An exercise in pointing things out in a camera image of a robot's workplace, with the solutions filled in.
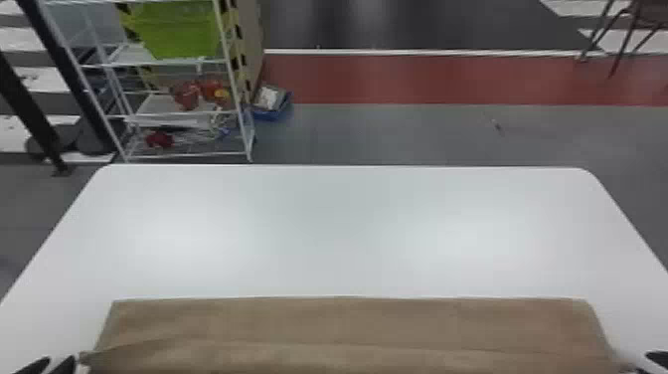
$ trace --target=gray floor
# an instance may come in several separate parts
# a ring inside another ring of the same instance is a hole
[[[298,105],[282,122],[258,125],[254,156],[256,163],[581,167],[666,266],[666,118],[668,108],[648,107]],[[48,167],[0,167],[0,295],[94,170],[51,178]]]

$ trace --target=white table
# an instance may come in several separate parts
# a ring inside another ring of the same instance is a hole
[[[92,348],[114,299],[255,295],[582,297],[660,373],[667,288],[581,170],[114,165],[0,304],[0,373]]]

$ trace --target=white floor line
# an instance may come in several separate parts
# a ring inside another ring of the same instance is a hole
[[[74,124],[79,116],[47,115],[47,120],[50,124]],[[0,116],[0,152],[25,152],[23,145],[30,136],[18,116]]]
[[[15,51],[45,51],[35,31],[23,27],[4,27],[0,29],[0,50],[2,52]]]
[[[598,17],[606,0],[541,0],[553,12],[562,17]],[[610,16],[629,5],[628,0],[617,0],[610,8]]]
[[[585,36],[591,34],[591,30],[580,30]],[[631,51],[640,40],[649,33],[649,30],[635,30],[628,43],[626,51]],[[604,51],[616,54],[626,35],[626,30],[610,30],[598,43]],[[639,53],[645,54],[667,54],[668,53],[668,31],[659,31],[647,44],[640,48]]]
[[[0,14],[7,16],[20,16],[23,14],[21,7],[14,0],[0,1]]]
[[[580,51],[560,50],[346,50],[346,49],[267,49],[268,55],[312,55],[312,56],[515,56],[515,57],[571,57]],[[591,56],[603,53],[591,52]]]
[[[32,93],[69,93],[70,89],[56,68],[14,68],[23,85]]]

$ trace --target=black pole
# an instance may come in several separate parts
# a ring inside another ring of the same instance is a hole
[[[14,113],[19,116],[33,138],[40,144],[44,154],[51,159],[60,174],[68,173],[70,168],[61,158],[58,149],[58,134],[51,128],[47,118],[37,105],[33,97],[23,86],[21,79],[16,76],[5,55],[0,51],[0,94],[5,97]]]
[[[82,109],[82,114],[90,124],[92,130],[95,132],[97,138],[107,144],[111,143],[111,138],[104,127],[104,121],[100,116],[95,106],[90,101],[90,97],[84,91],[84,85],[80,80],[77,69],[70,60],[70,56],[65,51],[65,48],[56,40],[56,37],[51,32],[49,24],[44,19],[44,15],[40,11],[40,6],[37,3],[40,0],[19,0],[17,3],[23,10],[26,18],[35,29],[35,32],[40,37],[42,44],[49,52],[51,59],[56,64],[63,80],[70,88],[72,96],[77,101],[77,104]]]

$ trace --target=shelf tier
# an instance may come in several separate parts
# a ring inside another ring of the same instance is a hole
[[[179,104],[168,94],[150,94],[133,114],[109,114],[108,117],[124,118],[140,127],[172,125],[193,128],[209,128],[211,118],[219,114],[236,114],[233,104],[219,107],[212,102],[200,99],[200,104],[193,110],[181,110]]]
[[[254,130],[247,134],[249,144],[244,144],[238,129],[234,129],[225,137],[216,137],[209,131],[189,130],[172,132],[175,139],[174,146],[161,148],[146,144],[145,137],[151,132],[152,130],[142,129],[130,137],[125,147],[130,159],[247,155],[247,149],[250,149],[249,146],[252,147],[254,139]]]
[[[201,64],[224,64],[225,59],[206,57],[157,60],[141,44],[124,44],[111,55],[108,63],[83,64],[83,68],[127,68],[140,66],[190,66]]]

